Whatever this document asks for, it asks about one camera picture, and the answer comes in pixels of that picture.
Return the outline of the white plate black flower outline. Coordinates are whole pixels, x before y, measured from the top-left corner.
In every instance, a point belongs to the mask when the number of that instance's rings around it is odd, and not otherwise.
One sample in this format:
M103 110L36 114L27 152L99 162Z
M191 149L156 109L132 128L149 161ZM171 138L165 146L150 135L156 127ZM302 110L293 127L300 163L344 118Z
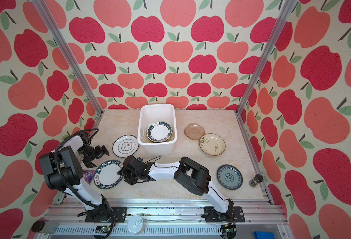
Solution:
M138 139L133 135L124 135L119 137L112 147L113 153L120 158L126 158L133 155L139 149Z

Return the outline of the white plate green text rim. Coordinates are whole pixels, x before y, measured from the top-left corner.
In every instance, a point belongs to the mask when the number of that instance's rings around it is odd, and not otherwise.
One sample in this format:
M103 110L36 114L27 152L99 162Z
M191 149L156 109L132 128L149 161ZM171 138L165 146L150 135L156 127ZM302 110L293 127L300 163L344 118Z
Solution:
M117 186L123 176L117 174L123 167L123 163L118 160L109 160L102 163L95 171L94 184L97 188L106 190Z

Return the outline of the white plate green red rim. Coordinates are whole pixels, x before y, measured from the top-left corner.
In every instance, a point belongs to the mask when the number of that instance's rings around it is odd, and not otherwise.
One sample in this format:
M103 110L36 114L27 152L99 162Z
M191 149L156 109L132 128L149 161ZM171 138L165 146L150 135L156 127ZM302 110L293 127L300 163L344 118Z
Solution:
M171 125L167 122L158 121L151 124L147 129L147 137L153 143L168 141L173 133Z

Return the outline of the cream plate with plant drawing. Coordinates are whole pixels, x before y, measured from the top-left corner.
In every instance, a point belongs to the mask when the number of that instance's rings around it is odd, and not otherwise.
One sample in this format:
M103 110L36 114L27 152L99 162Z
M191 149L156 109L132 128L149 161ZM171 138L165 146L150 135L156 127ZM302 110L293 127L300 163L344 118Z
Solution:
M225 151L226 143L219 135L208 133L199 140L199 147L208 155L218 156Z

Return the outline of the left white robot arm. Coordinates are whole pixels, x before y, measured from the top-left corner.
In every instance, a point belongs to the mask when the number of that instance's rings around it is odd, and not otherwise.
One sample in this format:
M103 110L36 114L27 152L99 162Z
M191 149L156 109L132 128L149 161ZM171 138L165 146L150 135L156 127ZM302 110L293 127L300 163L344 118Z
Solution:
M96 193L83 178L83 169L75 153L83 155L87 168L95 167L94 159L100 159L109 152L105 146L91 146L91 140L98 128L83 129L67 136L53 151L40 157L46 185L52 190L69 194L85 207L85 221L88 223L114 223L116 216L106 198Z

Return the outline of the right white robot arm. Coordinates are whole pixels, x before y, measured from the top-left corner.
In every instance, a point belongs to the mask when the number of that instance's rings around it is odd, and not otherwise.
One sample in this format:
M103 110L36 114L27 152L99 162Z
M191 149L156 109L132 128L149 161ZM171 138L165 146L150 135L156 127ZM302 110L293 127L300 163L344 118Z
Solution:
M196 161L183 156L180 161L160 164L142 158L128 156L122 168L117 172L129 185L143 182L174 179L187 191L203 196L208 200L214 211L205 213L206 220L233 223L235 221L235 205L232 199L226 198L214 185L209 170Z

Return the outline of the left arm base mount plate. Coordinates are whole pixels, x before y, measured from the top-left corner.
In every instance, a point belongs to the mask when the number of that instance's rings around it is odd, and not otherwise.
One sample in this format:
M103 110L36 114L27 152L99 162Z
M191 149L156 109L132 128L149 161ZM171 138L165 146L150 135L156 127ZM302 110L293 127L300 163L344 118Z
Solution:
M86 210L87 223L123 223L127 215L127 207L112 207L111 209Z

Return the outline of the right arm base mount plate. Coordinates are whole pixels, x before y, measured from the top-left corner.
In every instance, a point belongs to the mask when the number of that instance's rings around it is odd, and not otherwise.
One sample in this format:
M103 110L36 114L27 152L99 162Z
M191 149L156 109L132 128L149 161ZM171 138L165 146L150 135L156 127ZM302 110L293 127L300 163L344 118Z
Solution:
M217 212L213 207L204 207L202 218L207 223L244 223L245 216L242 207L234 207L231 213Z

